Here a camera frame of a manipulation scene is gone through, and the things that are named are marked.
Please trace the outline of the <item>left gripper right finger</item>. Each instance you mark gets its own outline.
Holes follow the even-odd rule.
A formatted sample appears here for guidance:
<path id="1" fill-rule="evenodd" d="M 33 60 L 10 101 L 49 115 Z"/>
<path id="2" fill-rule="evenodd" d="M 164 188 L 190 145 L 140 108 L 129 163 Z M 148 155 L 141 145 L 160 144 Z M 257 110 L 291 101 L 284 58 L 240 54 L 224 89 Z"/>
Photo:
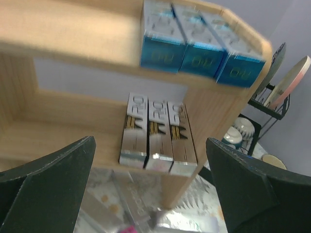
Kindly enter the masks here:
<path id="1" fill-rule="evenodd" d="M 208 138 L 207 159 L 230 233 L 309 233 L 311 179 Z"/>

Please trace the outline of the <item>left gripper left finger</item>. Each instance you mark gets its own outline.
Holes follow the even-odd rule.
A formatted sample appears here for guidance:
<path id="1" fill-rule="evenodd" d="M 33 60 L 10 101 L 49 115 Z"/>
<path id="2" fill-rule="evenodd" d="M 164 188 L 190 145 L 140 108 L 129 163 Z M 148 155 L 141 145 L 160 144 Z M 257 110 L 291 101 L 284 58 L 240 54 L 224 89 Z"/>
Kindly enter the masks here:
<path id="1" fill-rule="evenodd" d="M 0 174 L 2 233 L 71 233 L 96 149 L 93 136 Z"/>

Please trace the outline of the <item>pink toothpaste box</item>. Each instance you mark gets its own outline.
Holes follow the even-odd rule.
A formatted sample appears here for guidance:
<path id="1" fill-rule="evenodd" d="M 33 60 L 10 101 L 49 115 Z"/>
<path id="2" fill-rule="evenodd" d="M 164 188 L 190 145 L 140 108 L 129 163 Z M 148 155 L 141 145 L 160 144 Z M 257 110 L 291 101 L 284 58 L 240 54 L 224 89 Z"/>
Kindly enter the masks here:
<path id="1" fill-rule="evenodd" d="M 119 230 L 119 233 L 137 233 L 137 230 L 133 225 L 126 225 Z"/>

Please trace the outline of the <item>silver black gold toothpaste box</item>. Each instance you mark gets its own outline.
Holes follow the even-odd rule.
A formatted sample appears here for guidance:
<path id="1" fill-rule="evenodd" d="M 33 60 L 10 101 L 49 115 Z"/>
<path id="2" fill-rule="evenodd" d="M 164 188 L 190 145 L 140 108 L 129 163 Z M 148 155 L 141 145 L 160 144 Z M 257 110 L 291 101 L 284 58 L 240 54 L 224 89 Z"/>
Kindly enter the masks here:
<path id="1" fill-rule="evenodd" d="M 168 173 L 173 164 L 173 147 L 166 101 L 149 101 L 149 156 L 145 169 Z"/>

